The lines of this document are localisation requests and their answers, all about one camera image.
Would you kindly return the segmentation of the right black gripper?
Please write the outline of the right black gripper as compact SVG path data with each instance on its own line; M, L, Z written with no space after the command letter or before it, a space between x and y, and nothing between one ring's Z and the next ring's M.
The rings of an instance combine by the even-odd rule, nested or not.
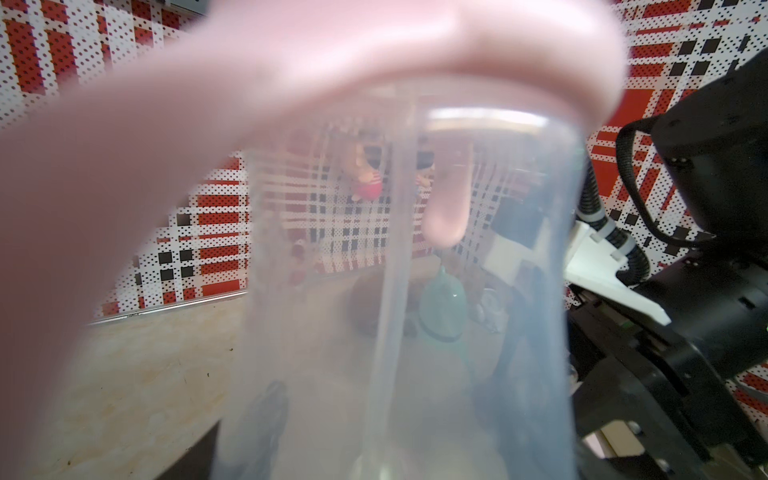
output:
M692 253L638 290L669 324L600 297L567 314L578 435L625 422L643 448L612 461L629 479L704 479L720 446L764 466L766 439L728 382L767 358L766 254Z

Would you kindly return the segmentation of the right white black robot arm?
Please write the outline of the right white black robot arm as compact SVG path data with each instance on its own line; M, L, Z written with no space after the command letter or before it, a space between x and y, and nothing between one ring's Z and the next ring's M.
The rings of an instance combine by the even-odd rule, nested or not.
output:
M638 190L634 139L648 135L702 234L663 233ZM581 479L756 479L767 431L738 402L739 376L767 360L767 56L667 112L624 126L620 178L640 218L686 255L651 274L597 201L589 176L566 278Z

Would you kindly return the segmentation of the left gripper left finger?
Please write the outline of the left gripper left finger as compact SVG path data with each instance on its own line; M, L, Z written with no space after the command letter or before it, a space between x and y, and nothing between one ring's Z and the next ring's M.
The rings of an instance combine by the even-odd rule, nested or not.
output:
M280 438L288 421L288 390L271 383L249 405L235 430L235 445L245 457L227 463L216 453L220 424L215 423L194 445L158 475L160 479L269 479L277 460Z

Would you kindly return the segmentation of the clear baby bottle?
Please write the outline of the clear baby bottle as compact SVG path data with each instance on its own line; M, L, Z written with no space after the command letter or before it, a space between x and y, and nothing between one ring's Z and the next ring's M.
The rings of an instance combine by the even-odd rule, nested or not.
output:
M244 159L248 307L215 479L573 479L569 104L474 78L361 92Z

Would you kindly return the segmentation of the pink bottle handle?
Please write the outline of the pink bottle handle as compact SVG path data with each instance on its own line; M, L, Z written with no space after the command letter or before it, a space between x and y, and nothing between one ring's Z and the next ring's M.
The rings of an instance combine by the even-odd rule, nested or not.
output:
M214 1L186 35L1 132L1 475L20 476L85 318L159 217L247 141L353 89L529 83L586 132L618 106L603 1Z

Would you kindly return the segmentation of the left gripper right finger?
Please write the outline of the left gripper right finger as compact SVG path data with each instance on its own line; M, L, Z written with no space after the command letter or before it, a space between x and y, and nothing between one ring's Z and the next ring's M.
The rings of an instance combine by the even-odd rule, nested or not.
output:
M610 479L612 468L575 434L564 396L529 376L492 375L473 390L509 479Z

